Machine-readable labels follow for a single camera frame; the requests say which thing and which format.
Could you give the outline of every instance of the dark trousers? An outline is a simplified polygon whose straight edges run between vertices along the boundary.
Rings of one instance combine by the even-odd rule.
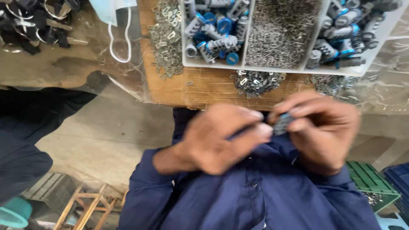
[[[0,206],[51,168],[50,156],[34,145],[95,97],[62,88],[0,90]]]

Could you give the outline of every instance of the mask ear loop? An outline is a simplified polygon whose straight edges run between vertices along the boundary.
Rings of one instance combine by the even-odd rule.
[[[125,29],[125,39],[126,39],[126,43],[128,44],[128,59],[123,60],[123,59],[119,59],[114,52],[112,51],[112,45],[114,44],[114,36],[112,35],[112,25],[111,23],[108,24],[108,33],[109,33],[109,37],[111,38],[111,42],[109,44],[109,51],[111,52],[111,55],[113,58],[115,58],[115,60],[122,62],[122,63],[127,63],[130,61],[131,58],[131,48],[130,48],[130,41],[129,41],[129,37],[128,37],[128,30],[129,30],[129,26],[130,26],[130,18],[131,18],[131,10],[130,7],[128,7],[128,24],[126,25],[126,29]]]

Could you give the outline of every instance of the metal key blade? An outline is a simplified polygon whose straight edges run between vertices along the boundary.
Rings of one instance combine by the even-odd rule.
[[[47,25],[55,27],[55,28],[60,28],[60,29],[65,29],[65,30],[68,30],[68,31],[72,31],[71,26],[61,24],[61,23],[59,23],[57,21],[54,21],[52,19],[49,19],[49,18],[47,18]]]

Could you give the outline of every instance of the blue plastic crate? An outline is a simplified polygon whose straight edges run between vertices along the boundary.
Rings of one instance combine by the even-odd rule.
[[[409,163],[385,168],[383,173],[402,194],[402,197],[395,202],[395,206],[409,216]]]

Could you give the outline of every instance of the wooden stool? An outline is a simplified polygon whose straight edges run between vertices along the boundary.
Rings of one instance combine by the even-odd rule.
[[[65,207],[57,223],[55,224],[55,227],[53,230],[58,230],[61,227],[61,225],[64,223],[65,218],[70,212],[71,207],[75,201],[84,208],[84,211],[79,217],[73,230],[82,230],[94,211],[103,211],[105,213],[103,214],[103,216],[101,217],[97,226],[94,229],[94,230],[100,230],[103,223],[105,222],[105,219],[111,213],[114,207],[114,204],[117,201],[117,198],[114,198],[111,203],[108,203],[106,198],[103,196],[103,193],[105,192],[106,187],[107,187],[107,184],[104,184],[102,188],[100,189],[99,193],[81,193],[82,186],[78,187],[75,190],[74,194],[72,195],[70,201]],[[81,200],[81,198],[92,198],[93,200],[89,202],[88,204],[85,204],[84,201]],[[105,207],[97,207],[99,202],[101,202]]]

